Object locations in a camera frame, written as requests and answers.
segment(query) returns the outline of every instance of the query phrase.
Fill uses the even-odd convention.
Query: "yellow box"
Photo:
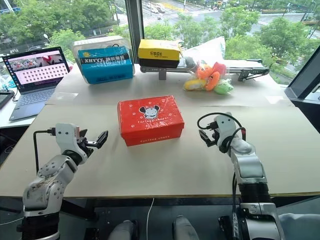
[[[179,64],[180,47],[168,40],[141,39],[138,57],[141,66],[176,68]]]

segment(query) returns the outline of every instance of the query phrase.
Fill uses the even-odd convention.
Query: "tree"
[[[259,3],[257,5],[258,5],[259,9],[274,9],[275,8],[275,0],[259,1]]]
[[[262,59],[264,66],[272,66],[275,59],[272,58],[272,49],[259,42],[255,36],[234,36],[225,43],[225,59],[246,60]]]
[[[57,28],[57,19],[51,9],[42,1],[27,0],[21,11],[2,14],[0,28],[17,44],[44,39],[44,33]]]
[[[75,58],[71,51],[73,43],[84,39],[85,37],[79,31],[73,32],[71,29],[59,30],[55,31],[50,37],[49,47],[61,47],[65,58],[74,62]]]
[[[55,31],[72,29],[92,34],[92,29],[113,25],[112,0],[24,0],[20,11],[0,15],[0,33],[15,45],[44,41]]]
[[[203,42],[215,39],[220,36],[218,23],[213,17],[204,16],[204,20],[201,22],[203,29]]]
[[[314,18],[320,21],[320,5],[317,5],[317,8],[314,10]]]
[[[146,26],[144,28],[144,37],[146,39],[171,40],[173,27],[166,21],[163,23],[156,23]]]
[[[303,23],[278,17],[262,26],[257,36],[263,45],[272,48],[272,56],[276,60],[282,59],[294,64],[301,54],[301,46],[305,44],[307,34],[308,30]]]
[[[288,1],[286,0],[272,0],[271,5],[269,4],[268,7],[270,9],[285,9],[288,5]]]
[[[255,0],[231,0],[228,2],[229,6],[230,7],[233,7],[234,5],[237,5],[238,2],[240,2],[240,5],[239,6],[244,6],[245,9],[251,9],[253,3],[254,3]]]
[[[290,1],[290,3],[295,3],[295,4],[303,5],[306,7],[310,7],[310,10],[312,11],[315,6],[319,6],[320,0],[293,0],[292,2]]]
[[[108,34],[109,36],[116,36],[119,35],[123,38],[129,39],[130,40],[130,32],[129,32],[129,26],[124,25],[124,26],[114,26],[113,27],[113,32]]]
[[[311,56],[314,54],[315,50],[320,46],[320,39],[307,39],[304,43],[304,45],[301,46],[301,57],[303,57],[303,60],[300,62],[298,61],[295,64],[295,69],[297,71],[300,71],[303,66],[307,63],[307,61],[311,58]]]
[[[111,11],[111,1],[109,0],[85,0],[83,15],[89,29],[97,29],[117,24],[114,22],[114,13]]]
[[[120,8],[126,9],[126,2],[125,0],[114,0],[114,4]]]
[[[174,25],[173,34],[183,41],[183,47],[189,49],[201,43],[201,29],[201,24],[194,21],[192,16],[179,13],[179,20]]]
[[[220,17],[221,34],[226,39],[236,35],[244,36],[251,31],[252,25],[257,24],[259,13],[245,11],[243,6],[227,8]]]

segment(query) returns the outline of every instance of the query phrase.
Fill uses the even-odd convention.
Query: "yellow plush toy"
[[[183,85],[183,88],[184,90],[187,90],[187,91],[203,90],[206,84],[207,84],[206,80],[197,78],[197,79],[186,81]]]

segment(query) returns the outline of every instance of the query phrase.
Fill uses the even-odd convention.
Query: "table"
[[[284,89],[265,75],[245,82],[234,76],[234,90],[230,95],[214,91],[185,91],[183,85],[191,77],[188,73],[167,73],[167,80],[159,80],[157,72],[142,73],[135,65],[133,79],[87,84],[77,65],[58,84],[46,104],[116,105],[119,101],[174,95],[178,106],[291,106],[294,105]]]
[[[272,196],[320,193],[320,135],[298,108],[179,108],[185,121],[180,138],[127,147],[119,133],[116,105],[46,105],[1,167],[0,196],[22,196],[36,174],[33,132],[59,122],[88,129],[89,140],[109,130],[106,144],[78,167],[64,193],[66,198],[230,196],[231,160],[216,146],[208,148],[202,142],[196,124],[206,113],[227,111],[246,127],[247,140],[256,147]],[[38,139],[39,164],[43,165],[60,152],[53,136],[40,134]]]
[[[19,99],[20,92],[18,92],[15,96],[16,99]],[[16,102],[12,101],[12,98],[0,109],[0,129],[4,128],[14,128],[14,127],[23,127],[29,126],[35,119],[35,117],[28,117],[25,119],[17,120],[17,121],[9,121],[9,118],[16,107]]]

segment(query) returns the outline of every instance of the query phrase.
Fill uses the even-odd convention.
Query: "red shoe box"
[[[120,101],[117,112],[127,146],[179,138],[185,126],[173,96]]]

